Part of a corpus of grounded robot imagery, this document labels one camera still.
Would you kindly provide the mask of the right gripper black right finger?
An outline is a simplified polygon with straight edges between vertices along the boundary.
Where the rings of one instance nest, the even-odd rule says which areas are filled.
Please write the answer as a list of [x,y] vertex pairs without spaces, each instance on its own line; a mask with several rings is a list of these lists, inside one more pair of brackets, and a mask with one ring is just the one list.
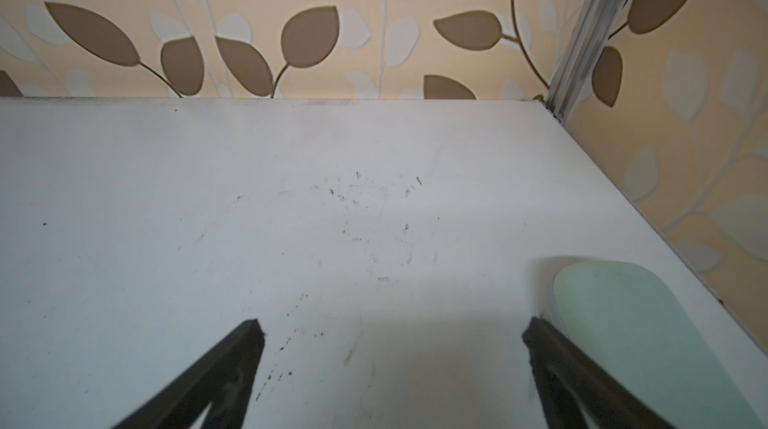
[[543,414],[550,428],[669,428],[545,319],[522,334]]

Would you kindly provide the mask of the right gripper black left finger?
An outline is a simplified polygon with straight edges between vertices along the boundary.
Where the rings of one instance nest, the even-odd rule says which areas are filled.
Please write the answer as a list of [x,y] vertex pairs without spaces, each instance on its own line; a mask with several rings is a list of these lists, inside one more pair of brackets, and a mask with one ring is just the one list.
[[265,347],[256,319],[245,320],[118,428],[241,428]]

